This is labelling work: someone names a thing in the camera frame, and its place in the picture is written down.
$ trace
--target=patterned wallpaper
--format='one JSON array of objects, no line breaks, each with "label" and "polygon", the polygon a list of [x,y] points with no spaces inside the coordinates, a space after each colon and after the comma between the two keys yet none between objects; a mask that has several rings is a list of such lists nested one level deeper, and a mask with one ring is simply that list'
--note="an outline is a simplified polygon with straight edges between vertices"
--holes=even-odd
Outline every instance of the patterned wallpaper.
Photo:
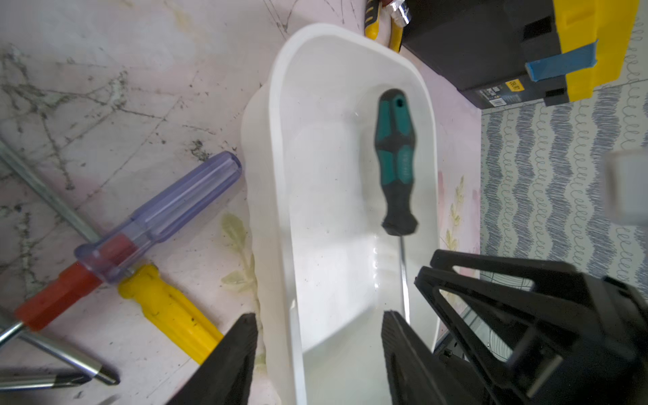
[{"label": "patterned wallpaper", "polygon": [[599,184],[607,152],[648,147],[647,22],[645,0],[621,76],[592,98],[483,112],[483,254],[563,260],[648,297],[646,230],[610,222]]}]

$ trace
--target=yellow screwdriver handle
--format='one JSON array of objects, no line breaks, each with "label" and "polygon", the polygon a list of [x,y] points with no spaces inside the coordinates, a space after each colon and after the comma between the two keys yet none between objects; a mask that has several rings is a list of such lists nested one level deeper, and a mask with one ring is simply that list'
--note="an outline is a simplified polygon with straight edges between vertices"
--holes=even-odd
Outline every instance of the yellow screwdriver handle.
[{"label": "yellow screwdriver handle", "polygon": [[134,299],[142,313],[198,364],[203,364],[223,334],[180,291],[146,264],[117,287],[119,295]]},{"label": "yellow screwdriver handle", "polygon": [[400,53],[400,43],[403,41],[403,28],[399,27],[395,20],[391,20],[391,37],[389,37],[389,48]]}]

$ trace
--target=yellow and black toolbox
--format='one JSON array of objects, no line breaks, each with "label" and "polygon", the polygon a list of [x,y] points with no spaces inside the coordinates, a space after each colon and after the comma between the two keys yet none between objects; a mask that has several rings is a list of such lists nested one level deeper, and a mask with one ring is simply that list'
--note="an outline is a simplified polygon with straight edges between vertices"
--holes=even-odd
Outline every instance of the yellow and black toolbox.
[{"label": "yellow and black toolbox", "polygon": [[403,45],[484,109],[590,98],[623,67],[639,0],[408,0]]}]

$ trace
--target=leaf pattern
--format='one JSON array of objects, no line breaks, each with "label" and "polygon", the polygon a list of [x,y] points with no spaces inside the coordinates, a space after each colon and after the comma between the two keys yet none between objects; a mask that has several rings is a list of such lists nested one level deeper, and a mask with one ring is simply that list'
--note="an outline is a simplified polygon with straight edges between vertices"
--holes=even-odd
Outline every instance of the leaf pattern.
[{"label": "leaf pattern", "polygon": [[459,185],[454,189],[454,202],[450,204],[450,223],[452,224],[446,230],[445,237],[441,240],[445,243],[448,250],[456,251],[459,249],[459,239],[455,238],[457,228],[461,225],[461,209],[463,208],[463,176]]},{"label": "leaf pattern", "polygon": [[243,270],[235,270],[221,278],[223,285],[234,292],[251,290],[254,297],[254,312],[257,314],[257,329],[259,330],[259,341],[257,342],[257,356],[255,358],[255,369],[263,368],[266,365],[265,346],[263,344],[263,325],[261,324],[261,305],[259,303],[259,288],[257,276],[254,272],[254,254],[246,255],[246,231],[243,221],[234,214],[225,214],[220,222],[223,234],[231,241],[231,247],[238,254],[243,265]]}]

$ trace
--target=marble countertop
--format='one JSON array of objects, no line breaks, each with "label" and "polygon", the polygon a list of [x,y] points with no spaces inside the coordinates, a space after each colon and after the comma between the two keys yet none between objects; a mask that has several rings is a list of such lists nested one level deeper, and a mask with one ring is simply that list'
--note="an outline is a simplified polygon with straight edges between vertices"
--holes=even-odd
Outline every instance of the marble countertop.
[{"label": "marble countertop", "polygon": [[[242,112],[286,39],[313,22],[361,34],[364,8],[363,0],[3,1],[0,137],[108,231],[208,156],[241,156]],[[478,252],[481,113],[406,49],[401,54],[420,70],[435,110],[440,246]],[[255,309],[253,292],[226,277],[244,270],[251,253],[251,237],[237,249],[223,227],[227,218],[249,229],[246,194],[241,181],[147,255],[223,333]],[[4,166],[0,230],[0,306],[9,309],[70,265],[83,243]],[[106,285],[44,333],[116,368],[121,384],[4,394],[0,403],[164,404],[198,367],[138,304]],[[21,341],[0,351],[2,373],[68,368]],[[280,403],[262,361],[249,403]]]}]

